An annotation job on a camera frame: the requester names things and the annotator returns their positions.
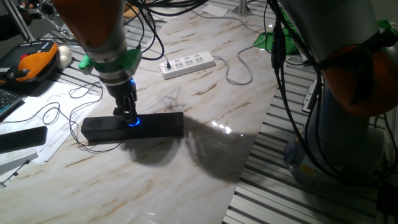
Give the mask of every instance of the black box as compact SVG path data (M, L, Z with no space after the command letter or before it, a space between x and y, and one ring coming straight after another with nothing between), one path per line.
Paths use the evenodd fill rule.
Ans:
M140 114L136 124L128 125L123 116L86 118L81 133L89 142L125 139L181 137L184 115L178 113Z

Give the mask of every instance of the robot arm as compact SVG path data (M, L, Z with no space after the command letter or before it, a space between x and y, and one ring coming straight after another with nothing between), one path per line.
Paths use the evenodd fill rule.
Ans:
M398 105L398 43L381 35L370 1L280 0L339 104L355 116Z
M132 79L141 60L141 50L128 50L123 30L122 0L53 0L60 17L83 46L83 73L92 69L115 98L114 115L137 122L136 84Z

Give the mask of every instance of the gray cable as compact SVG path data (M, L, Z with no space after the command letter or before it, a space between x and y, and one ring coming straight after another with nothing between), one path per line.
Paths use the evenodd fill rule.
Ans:
M247 25L241 19L235 18L235 17L213 17L213 16L206 17L206 16L203 16L203 15L201 15L201 14L195 12L195 11L191 11L191 12L195 13L197 16L202 17L204 19L235 19L235 20L241 22L244 27L248 28L249 30L251 30L253 32L258 32L258 31L252 30L252 29L250 29L250 27L260 27L261 29L264 29L262 26L259 26L259 25Z
M202 17L202 18L205 18L205 19L235 19L235 20L241 22L242 25L243 25L244 27L246 27L246 28L248 28L249 30L254 31L254 32L257 32L257 31L252 30L252 29L250 29L249 27L259 27L259 28L261 28L261 29L266 30L265 27L262 27L262 26L259 26L259 25L247 25L247 24L245 24L241 19L238 19L238 18L235 18L235 17L205 17L205 16L202 16L202 15L200 15L199 13L197 13L197 12L195 12L195 11L192 11L192 12L195 13L196 15L198 15L199 17ZM246 47L245 49L239 51L238 54L236 55L236 56L238 57L238 59L242 62L242 64L243 64L243 65L248 69L248 71L249 71L250 78L249 78L249 81L247 81L247 82L241 83L241 82L237 82L237 81L234 81L234 80L230 79L229 76L228 76L228 72L229 72L229 64L228 64L228 62L227 62L227 61L225 60L225 58L223 58L223 57L220 57L220 56L213 56L213 58L222 60L222 61L224 61L224 62L226 63L226 65L227 65L227 70L226 70L226 72L225 72L225 78L226 78L226 80L227 80L230 84L233 84L233 85L247 85L247 84L250 84L250 83L253 81L253 72L251 71L249 65L241 58L240 54L243 53L244 51L247 51L247 50L253 48L253 47L257 47L258 45L263 44L263 43L266 41L266 37L267 37L267 36L264 35L264 38L263 38L258 44L252 45L252 46L250 46L250 47Z

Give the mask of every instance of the metal pole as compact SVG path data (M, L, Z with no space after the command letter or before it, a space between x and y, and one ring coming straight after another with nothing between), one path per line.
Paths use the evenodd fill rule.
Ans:
M18 28L19 33L21 34L22 38L26 42L34 41L34 37L32 33L30 33L29 28L27 27L24 19L22 18L21 14L19 13L17 7L15 6L12 0L1 0L2 4L6 8L7 12L10 14L12 20L15 23L15 26Z
M239 6L232 12L241 16L251 16L253 14L248 8L248 0L239 0Z

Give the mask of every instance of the white marble tabletop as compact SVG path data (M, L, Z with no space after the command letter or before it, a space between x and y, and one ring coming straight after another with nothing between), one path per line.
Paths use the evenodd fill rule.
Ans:
M260 17L243 20L262 25ZM258 33L239 21L189 12L159 36L169 59L209 50L243 82L248 71L236 54ZM160 51L159 44L153 49ZM275 92L270 55L255 48L242 56L254 72L246 86L229 84L219 60L171 80L148 71L158 71L164 59L142 61L134 76L138 112L183 111L187 137L130 140L104 154L81 151L68 138L48 163L30 163L0 190L0 223L221 223ZM104 93L90 116L110 116L114 106Z

